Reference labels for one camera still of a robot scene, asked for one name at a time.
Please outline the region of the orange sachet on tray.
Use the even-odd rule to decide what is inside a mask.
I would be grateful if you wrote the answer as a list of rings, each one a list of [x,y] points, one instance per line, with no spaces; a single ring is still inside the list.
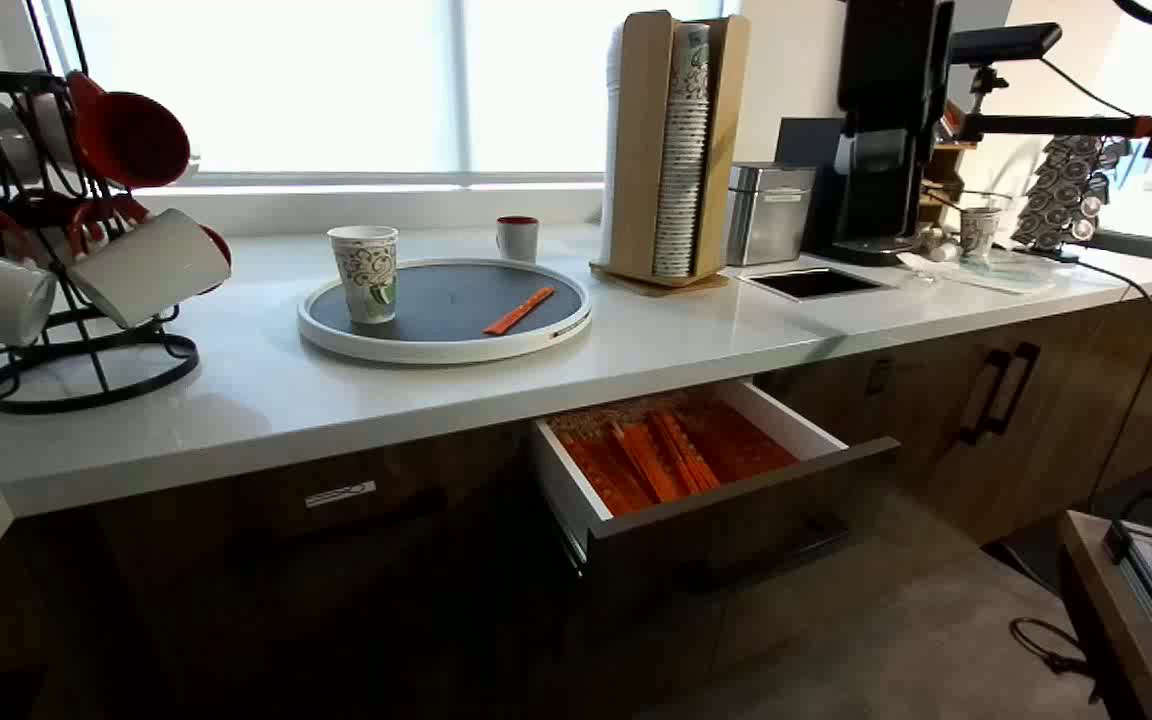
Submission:
[[[500,311],[485,336],[506,336],[514,325],[523,325],[534,308],[543,308],[556,296],[556,287],[534,287],[523,299],[514,299],[506,311]]]

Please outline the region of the round white grey tray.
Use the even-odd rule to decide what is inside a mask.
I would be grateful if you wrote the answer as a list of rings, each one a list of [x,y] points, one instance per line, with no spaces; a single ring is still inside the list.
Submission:
[[[506,336],[485,328],[534,287],[556,296]],[[301,336],[318,354],[403,366],[451,370],[512,360],[576,342],[592,320],[592,296],[580,280],[519,261],[423,261],[396,273],[396,317],[386,325],[357,325],[342,287],[329,285],[301,299]]]

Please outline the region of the open white drawer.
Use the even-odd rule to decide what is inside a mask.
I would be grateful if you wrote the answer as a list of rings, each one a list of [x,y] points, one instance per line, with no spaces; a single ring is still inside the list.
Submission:
[[[729,400],[775,444],[794,451],[794,464],[725,483],[706,497],[610,517],[552,434],[556,420],[594,409],[534,420],[534,482],[580,574],[671,580],[757,570],[758,560],[805,543],[815,530],[832,530],[838,509],[856,497],[856,483],[895,457],[893,438],[846,444],[749,382],[602,409],[671,397]]]

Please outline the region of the small white red cup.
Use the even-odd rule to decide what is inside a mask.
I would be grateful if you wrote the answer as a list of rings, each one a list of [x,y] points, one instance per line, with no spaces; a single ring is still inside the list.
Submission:
[[[532,261],[541,250],[541,220],[534,216],[500,216],[495,220],[495,250],[506,261]]]

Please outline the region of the patterned paper cup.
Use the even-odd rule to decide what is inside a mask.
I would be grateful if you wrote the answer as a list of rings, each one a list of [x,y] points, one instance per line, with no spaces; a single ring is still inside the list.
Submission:
[[[396,317],[399,231],[390,223],[342,223],[329,241],[352,320],[386,325]]]

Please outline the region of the silver metal canister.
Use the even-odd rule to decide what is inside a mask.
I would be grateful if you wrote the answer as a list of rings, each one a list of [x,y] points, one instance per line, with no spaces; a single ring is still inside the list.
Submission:
[[[731,171],[729,261],[736,267],[794,261],[808,207],[808,169],[738,166]]]

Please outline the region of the white mug front right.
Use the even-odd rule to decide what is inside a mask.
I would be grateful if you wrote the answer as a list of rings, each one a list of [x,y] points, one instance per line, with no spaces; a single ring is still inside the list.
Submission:
[[[142,328],[162,308],[204,296],[229,276],[222,235],[177,207],[71,263],[74,287],[120,328]]]

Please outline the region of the black coffee machine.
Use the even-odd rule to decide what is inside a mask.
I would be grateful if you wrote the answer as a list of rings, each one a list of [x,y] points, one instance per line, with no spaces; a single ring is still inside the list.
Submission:
[[[845,10],[838,135],[818,178],[818,254],[893,263],[895,245],[915,231],[955,0],[845,0]]]

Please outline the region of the red mug upper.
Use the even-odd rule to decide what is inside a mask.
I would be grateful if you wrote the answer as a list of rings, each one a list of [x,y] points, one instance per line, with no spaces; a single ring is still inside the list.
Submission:
[[[184,178],[191,144],[184,125],[140,92],[109,92],[88,78],[68,82],[74,161],[122,188],[160,188]]]

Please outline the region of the wooden side table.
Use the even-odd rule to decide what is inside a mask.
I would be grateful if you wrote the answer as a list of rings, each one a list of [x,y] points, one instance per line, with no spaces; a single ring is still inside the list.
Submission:
[[[1152,530],[1058,517],[1058,600],[1112,720],[1152,720]]]

